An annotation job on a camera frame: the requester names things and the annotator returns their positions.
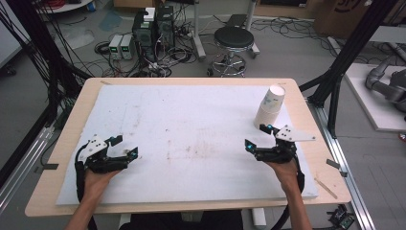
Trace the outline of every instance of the black stool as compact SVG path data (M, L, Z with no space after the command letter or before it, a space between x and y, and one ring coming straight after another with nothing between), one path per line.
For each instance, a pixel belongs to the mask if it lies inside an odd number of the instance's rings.
M245 60L235 52L247 51L254 44L254 36L240 27L223 27L215 31L214 42L220 48L227 50L227 54L216 56L207 70L212 76L214 70L223 76L242 75L245 72Z

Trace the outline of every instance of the human hand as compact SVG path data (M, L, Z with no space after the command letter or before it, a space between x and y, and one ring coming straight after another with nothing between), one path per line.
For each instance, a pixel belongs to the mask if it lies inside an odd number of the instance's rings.
M297 172L298 169L296 167L296 162L294 159L289 161L288 163L278 164L273 162L265 162L268 166L270 166L274 171L281 182L282 189L288 193L292 190L298 190L298 180L297 180Z
M86 171L84 177L84 195L83 200L94 200L99 203L102 194L111 178L120 171L108 172L105 174L94 173L91 170Z

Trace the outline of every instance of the black stand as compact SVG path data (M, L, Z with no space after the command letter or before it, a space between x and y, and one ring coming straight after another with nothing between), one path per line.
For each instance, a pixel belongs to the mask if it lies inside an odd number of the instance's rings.
M319 84L314 94L308 98L308 102L316 107L323 107L325 100L331 94L327 128L333 138L336 138L335 122L341 80L396 2L397 0L373 0L331 67L322 76L299 87L303 92Z

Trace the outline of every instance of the person's right hand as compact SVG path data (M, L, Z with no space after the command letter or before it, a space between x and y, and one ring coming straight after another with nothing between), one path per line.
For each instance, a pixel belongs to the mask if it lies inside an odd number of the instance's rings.
M292 159L288 163L278 164L273 162L265 162L268 166L274 169L277 178L281 182L282 189L287 193L293 190L299 190L295 160Z

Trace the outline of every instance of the stool seat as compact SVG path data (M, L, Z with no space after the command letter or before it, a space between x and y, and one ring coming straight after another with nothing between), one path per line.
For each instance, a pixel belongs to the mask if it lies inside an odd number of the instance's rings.
M254 43L254 36L240 27L223 27L215 31L214 39L224 47L246 48Z

